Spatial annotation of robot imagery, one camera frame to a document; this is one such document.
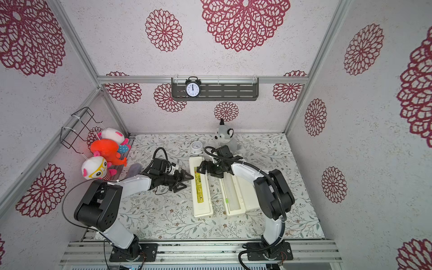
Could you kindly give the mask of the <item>cream dispenser base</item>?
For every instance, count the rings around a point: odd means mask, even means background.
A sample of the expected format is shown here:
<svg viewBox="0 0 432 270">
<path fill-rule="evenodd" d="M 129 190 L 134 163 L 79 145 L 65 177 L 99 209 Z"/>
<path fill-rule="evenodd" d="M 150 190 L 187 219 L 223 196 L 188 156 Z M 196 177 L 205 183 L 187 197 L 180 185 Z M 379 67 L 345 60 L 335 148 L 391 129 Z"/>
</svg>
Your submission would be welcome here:
<svg viewBox="0 0 432 270">
<path fill-rule="evenodd" d="M 234 217 L 239 216 L 242 214 L 245 214 L 247 212 L 252 212 L 255 210 L 260 210 L 259 202 L 257 195 L 255 193 L 255 189 L 253 184 L 249 183 L 248 181 L 244 180 L 241 177 L 232 175 L 232 179 L 235 185 L 235 190 L 238 197 L 238 202 L 240 205 L 240 209 L 237 211 L 230 211 L 228 208 L 228 200 L 225 193 L 225 188 L 223 184 L 223 179 L 219 180 L 219 184 L 222 189 L 222 196 L 223 196 L 223 204 L 226 211 L 227 217 Z"/>
</svg>

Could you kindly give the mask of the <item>plastic wrap roll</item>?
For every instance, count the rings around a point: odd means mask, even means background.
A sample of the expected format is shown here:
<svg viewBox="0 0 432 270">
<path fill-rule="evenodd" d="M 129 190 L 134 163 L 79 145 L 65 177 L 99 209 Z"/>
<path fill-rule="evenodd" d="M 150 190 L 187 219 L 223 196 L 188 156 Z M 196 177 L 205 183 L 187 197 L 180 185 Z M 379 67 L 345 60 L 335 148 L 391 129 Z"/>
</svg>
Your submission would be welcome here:
<svg viewBox="0 0 432 270">
<path fill-rule="evenodd" d="M 237 211 L 240 209 L 237 193 L 235 190 L 235 185 L 232 179 L 232 175 L 229 173 L 225 173 L 225 177 L 223 179 L 223 184 L 225 188 L 226 197 L 228 200 L 228 208 L 229 211 Z"/>
</svg>

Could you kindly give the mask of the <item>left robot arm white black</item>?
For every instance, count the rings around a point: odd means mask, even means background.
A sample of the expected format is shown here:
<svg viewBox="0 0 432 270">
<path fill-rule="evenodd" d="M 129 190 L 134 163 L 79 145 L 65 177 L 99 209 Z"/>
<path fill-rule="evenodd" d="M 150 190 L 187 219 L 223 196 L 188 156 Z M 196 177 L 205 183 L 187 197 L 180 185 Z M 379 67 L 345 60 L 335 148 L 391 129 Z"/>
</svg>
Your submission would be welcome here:
<svg viewBox="0 0 432 270">
<path fill-rule="evenodd" d="M 136 246 L 137 237 L 117 218 L 121 201 L 159 186 L 176 193 L 193 179 L 189 172 L 164 159 L 154 159 L 143 172 L 116 183 L 94 178 L 74 212 L 74 219 L 95 229 L 117 249 L 128 250 Z"/>
</svg>

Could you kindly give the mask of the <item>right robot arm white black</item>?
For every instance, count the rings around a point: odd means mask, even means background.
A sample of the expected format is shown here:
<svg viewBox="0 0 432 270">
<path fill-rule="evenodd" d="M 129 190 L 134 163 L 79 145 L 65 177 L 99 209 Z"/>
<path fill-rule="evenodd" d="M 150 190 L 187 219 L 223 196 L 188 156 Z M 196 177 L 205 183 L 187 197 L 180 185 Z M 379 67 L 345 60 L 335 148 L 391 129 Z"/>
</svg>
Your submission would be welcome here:
<svg viewBox="0 0 432 270">
<path fill-rule="evenodd" d="M 264 247 L 273 247 L 282 242 L 287 214 L 295 204 L 295 198 L 282 172 L 278 169 L 262 170 L 246 162 L 243 157 L 234 156 L 228 146 L 206 146 L 204 152 L 213 160 L 203 161 L 198 172 L 219 178 L 223 177 L 224 173 L 229 173 L 251 183 L 260 209 L 266 216 L 262 235 Z"/>
</svg>

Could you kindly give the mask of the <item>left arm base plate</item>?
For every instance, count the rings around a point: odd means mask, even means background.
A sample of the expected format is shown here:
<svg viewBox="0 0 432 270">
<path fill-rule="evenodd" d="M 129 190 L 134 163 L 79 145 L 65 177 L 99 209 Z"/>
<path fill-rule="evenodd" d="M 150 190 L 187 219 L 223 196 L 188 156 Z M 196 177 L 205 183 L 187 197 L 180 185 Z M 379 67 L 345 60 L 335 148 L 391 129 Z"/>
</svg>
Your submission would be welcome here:
<svg viewBox="0 0 432 270">
<path fill-rule="evenodd" d="M 135 247 L 132 250 L 122 250 L 113 246 L 109 262 L 154 262 L 156 260 L 156 255 L 158 252 L 158 244 L 139 244 L 139 248 Z"/>
</svg>

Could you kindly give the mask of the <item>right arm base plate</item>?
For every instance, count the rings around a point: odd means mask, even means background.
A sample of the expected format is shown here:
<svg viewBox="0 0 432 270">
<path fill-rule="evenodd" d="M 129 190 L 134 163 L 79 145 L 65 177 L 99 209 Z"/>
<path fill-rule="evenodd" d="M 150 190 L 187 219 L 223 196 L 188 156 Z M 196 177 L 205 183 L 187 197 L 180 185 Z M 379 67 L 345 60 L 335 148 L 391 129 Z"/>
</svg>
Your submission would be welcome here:
<svg viewBox="0 0 432 270">
<path fill-rule="evenodd" d="M 294 256 L 290 244 L 284 240 L 273 248 L 247 253 L 247 259 L 249 261 L 292 261 Z"/>
</svg>

